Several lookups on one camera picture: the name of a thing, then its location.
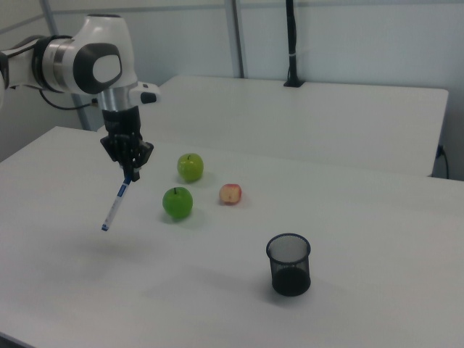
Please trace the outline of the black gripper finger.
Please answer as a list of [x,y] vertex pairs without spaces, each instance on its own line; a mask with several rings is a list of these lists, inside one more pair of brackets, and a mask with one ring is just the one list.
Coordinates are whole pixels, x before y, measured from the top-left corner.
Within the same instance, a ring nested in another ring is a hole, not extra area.
[[117,136],[105,136],[100,139],[101,145],[108,153],[113,162],[117,162],[123,169],[124,178],[128,177],[127,149],[124,141]]
[[142,167],[149,161],[150,156],[154,150],[154,145],[142,141],[130,161],[130,179],[136,182],[140,179],[140,171]]

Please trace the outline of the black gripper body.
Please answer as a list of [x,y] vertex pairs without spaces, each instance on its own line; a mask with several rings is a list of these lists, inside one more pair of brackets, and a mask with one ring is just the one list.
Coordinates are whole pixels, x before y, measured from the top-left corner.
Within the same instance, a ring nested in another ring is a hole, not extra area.
[[120,137],[127,149],[127,168],[131,168],[131,158],[142,142],[141,121],[138,107],[123,111],[102,111],[107,136]]

